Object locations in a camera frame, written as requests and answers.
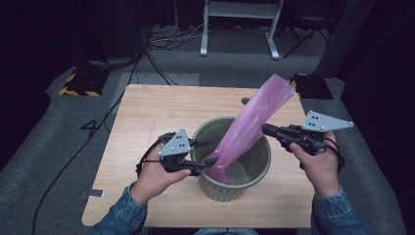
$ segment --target bucket rim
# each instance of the bucket rim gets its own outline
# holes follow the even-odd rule
[[[199,128],[195,131],[195,133],[194,133],[194,135],[193,135],[193,139],[195,139],[195,137],[196,137],[196,135],[200,132],[200,130],[207,124],[207,123],[210,123],[210,122],[213,122],[213,121],[215,121],[215,120],[218,120],[218,119],[235,119],[235,117],[229,117],[229,116],[224,116],[224,117],[214,117],[214,118],[211,118],[211,119],[209,119],[209,120],[207,120],[207,121],[205,121],[201,126],[199,126]],[[268,170],[269,170],[269,168],[270,168],[270,166],[271,166],[271,158],[272,158],[272,155],[271,155],[271,147],[269,146],[269,142],[268,142],[268,139],[265,137],[265,135],[262,135],[259,139],[258,139],[258,141],[259,140],[261,140],[261,139],[263,139],[264,141],[264,144],[265,144],[265,149],[266,149],[266,154],[269,156],[269,158],[267,159],[267,161],[266,161],[266,164],[265,164],[265,168],[264,168],[264,171],[258,176],[258,177],[256,177],[255,179],[253,179],[252,181],[250,181],[250,182],[248,182],[248,183],[244,183],[244,184],[237,184],[237,185],[231,185],[231,184],[224,184],[224,183],[220,183],[220,182],[218,182],[218,181],[216,181],[216,180],[214,180],[214,179],[212,179],[211,177],[209,177],[204,171],[202,171],[202,173],[201,173],[201,175],[200,175],[200,177],[203,177],[205,180],[207,180],[209,183],[211,183],[211,184],[214,184],[214,185],[216,185],[216,186],[219,186],[219,187],[222,187],[222,188],[226,188],[226,189],[233,189],[233,190],[240,190],[240,189],[247,189],[247,188],[249,188],[249,187],[252,187],[252,186],[254,186],[254,185],[256,185],[260,180],[262,180],[263,179],[263,177],[265,177],[265,175],[266,175],[266,173],[268,172]],[[195,161],[195,157],[194,157],[194,155],[193,155],[193,151],[191,152],[192,154],[191,154],[191,159],[192,159],[192,161]]]

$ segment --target hand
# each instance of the hand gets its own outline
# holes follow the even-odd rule
[[[336,137],[332,131],[327,132],[324,137],[336,142]],[[326,144],[336,148],[330,141],[326,141]],[[317,197],[330,197],[339,193],[338,159],[334,152],[326,149],[317,156],[311,156],[295,143],[290,145],[290,149],[304,165],[305,175],[314,186]]]
[[[160,157],[157,156],[157,152],[160,148],[160,145],[154,148],[147,160],[158,161]],[[138,204],[145,206],[150,199],[164,192],[171,184],[183,180],[190,173],[189,169],[169,173],[164,170],[161,163],[144,163],[143,170],[131,189],[131,196]]]

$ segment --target wrist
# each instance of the wrist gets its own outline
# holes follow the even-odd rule
[[[130,190],[131,198],[141,206],[146,206],[150,199],[146,196],[145,193],[141,192],[142,190],[139,189],[138,184],[135,183]]]
[[[319,198],[327,198],[332,197],[336,194],[338,194],[341,190],[341,186],[339,183],[333,183],[330,185],[323,185],[320,187],[314,186],[314,194],[316,197]]]

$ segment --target finger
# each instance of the finger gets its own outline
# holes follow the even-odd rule
[[[186,178],[187,176],[189,176],[191,173],[192,171],[190,171],[190,169],[182,169],[176,172],[169,173],[169,176],[168,176],[169,183],[170,184],[177,183],[183,180],[184,178]]]
[[[324,134],[324,138],[328,138],[333,140],[334,142],[336,142],[336,136],[335,133],[333,131],[328,131]]]
[[[161,145],[157,145],[152,152],[150,152],[149,156],[147,157],[148,160],[159,160],[160,157],[158,156],[158,152],[161,149]]]
[[[296,156],[296,158],[302,163],[306,163],[308,158],[310,157],[310,155],[306,153],[305,150],[296,143],[290,144],[290,149],[291,151],[293,151],[294,156]]]

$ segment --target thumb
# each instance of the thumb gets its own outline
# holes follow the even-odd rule
[[[190,171],[190,169],[182,169],[176,172],[173,172],[170,174],[170,180],[171,183],[177,183],[181,180],[183,180],[184,178],[186,178],[187,176],[189,176],[192,172]]]

